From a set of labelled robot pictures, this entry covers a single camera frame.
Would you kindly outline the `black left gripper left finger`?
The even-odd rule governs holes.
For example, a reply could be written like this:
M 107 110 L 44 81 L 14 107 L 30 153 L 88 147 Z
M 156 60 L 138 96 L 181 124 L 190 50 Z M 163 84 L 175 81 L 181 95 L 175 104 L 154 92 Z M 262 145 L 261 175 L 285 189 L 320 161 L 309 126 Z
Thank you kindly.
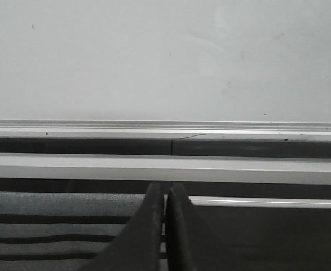
M 81 270 L 159 270 L 164 196 L 160 185 L 145 197 L 118 236 Z

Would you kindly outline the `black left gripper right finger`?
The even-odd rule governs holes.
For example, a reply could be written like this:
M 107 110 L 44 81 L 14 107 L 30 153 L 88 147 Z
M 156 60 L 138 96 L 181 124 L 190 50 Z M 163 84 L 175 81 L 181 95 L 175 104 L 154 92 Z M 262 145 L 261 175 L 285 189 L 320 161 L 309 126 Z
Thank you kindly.
M 212 224 L 175 182 L 167 196 L 165 238 L 169 270 L 252 270 L 234 227 Z

